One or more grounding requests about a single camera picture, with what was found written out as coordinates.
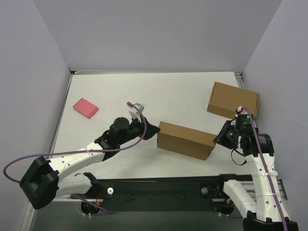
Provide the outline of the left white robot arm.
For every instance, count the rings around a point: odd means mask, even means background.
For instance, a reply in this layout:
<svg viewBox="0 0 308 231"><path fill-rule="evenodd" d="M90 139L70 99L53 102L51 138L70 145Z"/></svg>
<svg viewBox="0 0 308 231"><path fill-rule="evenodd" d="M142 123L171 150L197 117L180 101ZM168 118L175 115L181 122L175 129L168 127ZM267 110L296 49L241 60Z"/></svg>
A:
<svg viewBox="0 0 308 231"><path fill-rule="evenodd" d="M92 174L79 174L78 171L113 157L122 144L135 138L148 140L159 132L160 128L147 119L128 121L119 117L94 142L72 154L61 154L48 160L43 156L36 158L19 185L34 209L41 209L54 198L68 194L93 198L98 194L99 182Z"/></svg>

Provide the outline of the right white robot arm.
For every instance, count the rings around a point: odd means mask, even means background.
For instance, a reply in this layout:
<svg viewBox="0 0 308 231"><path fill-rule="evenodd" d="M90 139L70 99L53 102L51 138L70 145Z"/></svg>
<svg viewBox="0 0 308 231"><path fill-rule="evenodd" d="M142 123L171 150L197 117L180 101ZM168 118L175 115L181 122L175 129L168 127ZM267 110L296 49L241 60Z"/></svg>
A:
<svg viewBox="0 0 308 231"><path fill-rule="evenodd" d="M279 192L272 139L268 134L258 133L253 116L236 113L234 119L225 122L214 143L231 151L241 149L244 163L250 167L255 199L235 176L226 176L222 186L223 193L243 217L243 229L297 231L298 224L290 219Z"/></svg>

